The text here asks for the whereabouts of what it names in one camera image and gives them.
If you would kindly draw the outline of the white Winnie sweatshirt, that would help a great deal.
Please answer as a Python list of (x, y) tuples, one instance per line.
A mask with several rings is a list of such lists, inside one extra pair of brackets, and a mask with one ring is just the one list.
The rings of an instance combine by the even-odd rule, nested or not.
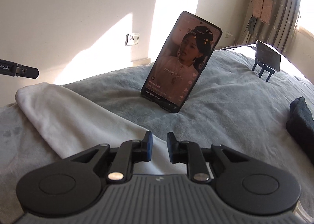
[(62, 159), (101, 143), (117, 147), (123, 141), (142, 138), (150, 130), (54, 84), (23, 87), (16, 92), (16, 103)]

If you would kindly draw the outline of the grey bed sheet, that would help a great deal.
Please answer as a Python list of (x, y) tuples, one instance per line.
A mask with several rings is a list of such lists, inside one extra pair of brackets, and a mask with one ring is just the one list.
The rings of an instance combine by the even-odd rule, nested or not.
[[(313, 84), (287, 59), (269, 82), (252, 71), (249, 48), (215, 51), (188, 100), (172, 114), (141, 96), (149, 65), (125, 68), (64, 85), (102, 108), (154, 135), (153, 158), (136, 166), (150, 174), (182, 173), (172, 165), (167, 134), (201, 147), (223, 144), (292, 173), (300, 182), (300, 201), (313, 214), (313, 164), (286, 130), (289, 105), (304, 97), (313, 109)], [(1, 223), (23, 214), (16, 184), (27, 172), (60, 158), (43, 140), (17, 103), (1, 108)]]

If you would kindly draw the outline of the upright smartphone playing video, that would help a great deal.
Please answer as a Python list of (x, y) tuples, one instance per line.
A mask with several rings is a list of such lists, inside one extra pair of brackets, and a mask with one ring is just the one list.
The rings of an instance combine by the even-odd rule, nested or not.
[(142, 97), (178, 113), (222, 35), (218, 26), (182, 12), (143, 84)]

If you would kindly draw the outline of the blue phone stand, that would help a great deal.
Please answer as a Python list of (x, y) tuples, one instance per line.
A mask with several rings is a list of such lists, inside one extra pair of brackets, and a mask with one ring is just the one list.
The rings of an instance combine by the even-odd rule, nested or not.
[(259, 66), (261, 68), (260, 72), (259, 72), (259, 78), (262, 77), (263, 73), (265, 71), (268, 72), (268, 77), (266, 78), (266, 82), (269, 82), (271, 76), (275, 73), (275, 70), (272, 69), (271, 67), (267, 66), (266, 64), (258, 61), (257, 59), (254, 60), (254, 65), (252, 67), (252, 71), (255, 71), (256, 67)]

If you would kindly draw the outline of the folded black garment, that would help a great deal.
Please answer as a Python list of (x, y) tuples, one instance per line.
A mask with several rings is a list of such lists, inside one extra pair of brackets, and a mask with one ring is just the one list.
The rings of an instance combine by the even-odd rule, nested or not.
[(298, 97), (289, 105), (286, 129), (313, 164), (314, 124), (304, 97)]

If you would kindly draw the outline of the landscape phone on stand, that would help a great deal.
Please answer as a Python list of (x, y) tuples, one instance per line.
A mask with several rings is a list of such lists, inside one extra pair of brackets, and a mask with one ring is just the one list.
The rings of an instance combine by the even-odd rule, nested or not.
[(256, 60), (280, 72), (281, 54), (272, 46), (256, 41)]

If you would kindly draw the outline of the window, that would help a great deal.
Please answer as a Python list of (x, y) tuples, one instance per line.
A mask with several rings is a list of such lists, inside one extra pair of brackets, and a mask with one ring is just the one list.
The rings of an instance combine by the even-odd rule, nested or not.
[(313, 35), (313, 2), (314, 0), (300, 0), (297, 29), (302, 29)]

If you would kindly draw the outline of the left grey star curtain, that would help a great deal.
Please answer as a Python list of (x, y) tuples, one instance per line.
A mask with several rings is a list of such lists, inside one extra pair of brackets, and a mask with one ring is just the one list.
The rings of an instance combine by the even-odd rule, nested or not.
[(273, 0), (270, 22), (262, 23), (251, 13), (239, 42), (251, 44), (259, 40), (286, 54), (295, 35), (299, 9), (300, 0)]

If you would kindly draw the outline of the white wall socket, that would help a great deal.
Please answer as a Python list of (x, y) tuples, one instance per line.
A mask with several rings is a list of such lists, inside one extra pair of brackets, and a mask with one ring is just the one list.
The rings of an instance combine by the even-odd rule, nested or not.
[(126, 34), (126, 46), (134, 46), (138, 44), (140, 34), (139, 33), (127, 33)]

